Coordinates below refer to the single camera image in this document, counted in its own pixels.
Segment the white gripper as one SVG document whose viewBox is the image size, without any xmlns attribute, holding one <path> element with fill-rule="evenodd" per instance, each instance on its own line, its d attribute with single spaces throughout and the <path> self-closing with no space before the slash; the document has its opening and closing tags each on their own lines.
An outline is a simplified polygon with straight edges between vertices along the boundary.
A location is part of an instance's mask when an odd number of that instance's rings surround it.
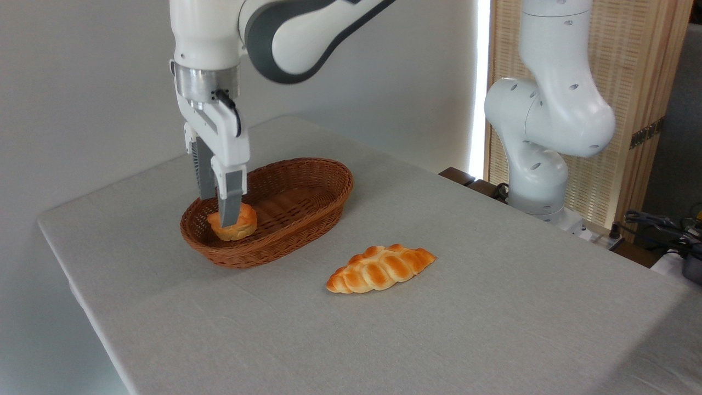
<svg viewBox="0 0 702 395">
<path fill-rule="evenodd" d="M 193 158 L 200 199 L 213 199 L 218 191 L 220 227 L 232 227 L 247 193 L 248 130 L 230 98 L 200 103 L 200 108 L 185 98 L 177 102 L 186 120 L 186 152 Z"/>
</svg>

